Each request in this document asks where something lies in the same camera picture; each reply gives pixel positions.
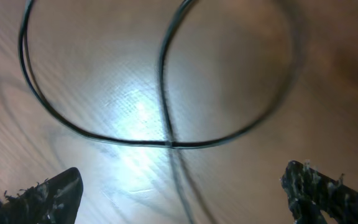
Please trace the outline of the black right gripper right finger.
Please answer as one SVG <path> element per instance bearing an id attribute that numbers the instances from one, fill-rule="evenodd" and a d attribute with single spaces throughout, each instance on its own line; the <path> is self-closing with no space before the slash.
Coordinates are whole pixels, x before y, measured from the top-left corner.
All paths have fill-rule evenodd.
<path id="1" fill-rule="evenodd" d="M 326 223 L 322 211 L 337 223 L 358 224 L 358 191 L 312 169 L 290 161 L 280 179 L 295 223 Z"/>

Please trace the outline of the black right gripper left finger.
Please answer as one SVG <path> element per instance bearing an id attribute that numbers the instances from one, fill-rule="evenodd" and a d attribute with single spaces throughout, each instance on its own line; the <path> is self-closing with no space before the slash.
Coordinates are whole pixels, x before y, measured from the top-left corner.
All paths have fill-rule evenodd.
<path id="1" fill-rule="evenodd" d="M 20 189 L 17 195 L 4 194 L 0 200 L 0 223 L 74 224 L 83 195 L 83 181 L 76 167 L 51 179 Z"/>

